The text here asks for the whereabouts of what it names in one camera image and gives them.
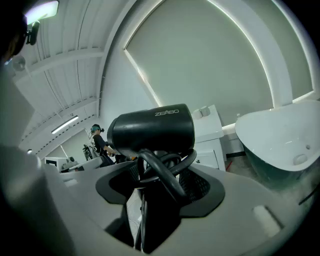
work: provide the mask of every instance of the lamp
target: lamp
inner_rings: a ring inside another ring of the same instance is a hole
[[[30,9],[25,14],[27,19],[27,24],[29,25],[38,20],[55,16],[58,10],[58,5],[59,5],[58,1],[49,1]]]
[[[57,128],[55,128],[51,133],[55,134],[58,131],[60,131],[61,129],[63,129],[64,127],[66,127],[68,124],[72,123],[73,121],[77,120],[79,117],[76,115],[74,117],[72,117],[71,119],[69,119],[68,121],[64,122],[63,124],[61,124],[60,126],[58,126]]]

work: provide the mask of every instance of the black hair dryer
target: black hair dryer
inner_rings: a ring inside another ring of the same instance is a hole
[[[184,152],[195,144],[195,129],[185,104],[122,114],[107,131],[110,146],[125,156],[139,150]]]

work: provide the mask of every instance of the person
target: person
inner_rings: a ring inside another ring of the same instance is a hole
[[[27,36],[27,18],[22,13],[13,13],[10,25],[5,24],[1,39],[1,66],[9,62],[23,48]]]
[[[93,137],[91,138],[90,142],[93,145],[94,151],[96,151],[100,156],[103,156],[106,159],[108,165],[114,165],[115,163],[110,159],[109,156],[111,156],[112,154],[116,154],[116,151],[109,147],[107,141],[104,141],[104,139],[100,135],[101,131],[104,130],[100,128],[100,125],[94,124],[91,127],[91,133]]]

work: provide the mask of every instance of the white ceiling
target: white ceiling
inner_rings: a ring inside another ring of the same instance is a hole
[[[77,122],[83,127],[98,116],[100,70],[110,47],[107,42],[113,39],[115,23],[128,2],[59,0],[56,16],[40,20],[37,43],[25,45],[19,54],[25,58],[25,70],[15,71],[13,61],[7,67],[35,110],[20,148],[41,153],[57,139],[51,131],[72,116],[78,115]]]

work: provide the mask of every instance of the black cable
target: black cable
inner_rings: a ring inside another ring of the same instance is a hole
[[[139,157],[143,158],[155,170],[166,190],[171,194],[178,204],[185,204],[188,200],[187,195],[175,176],[169,169],[157,158],[157,156],[149,149],[139,151]]]
[[[188,155],[188,156],[185,159],[183,159],[179,164],[177,164],[169,169],[170,172],[174,176],[177,176],[180,172],[182,172],[184,169],[188,168],[194,162],[194,160],[197,157],[197,152],[195,150],[191,149],[190,151],[187,151],[187,152],[180,154],[180,156],[182,158],[185,157],[186,155]],[[133,184],[133,186],[135,189],[142,189],[142,188],[145,188],[146,186],[149,186],[150,184],[152,184],[154,182],[158,182],[158,181],[160,181],[159,177],[153,176],[150,178],[141,179],[141,180],[135,182]]]
[[[165,163],[165,162],[167,162],[169,160],[175,160],[175,164],[177,165],[178,163],[181,162],[181,156],[179,154],[177,154],[177,153],[168,153],[168,154],[165,154],[165,155],[160,157],[160,161],[162,163]],[[145,170],[143,176],[145,177],[151,170],[153,170],[153,168],[151,166],[148,167]]]
[[[298,205],[299,206],[302,205],[305,201],[307,201],[310,197],[312,197],[313,194],[319,189],[319,187],[320,187],[320,183],[316,185],[315,189],[305,199],[301,200]]]

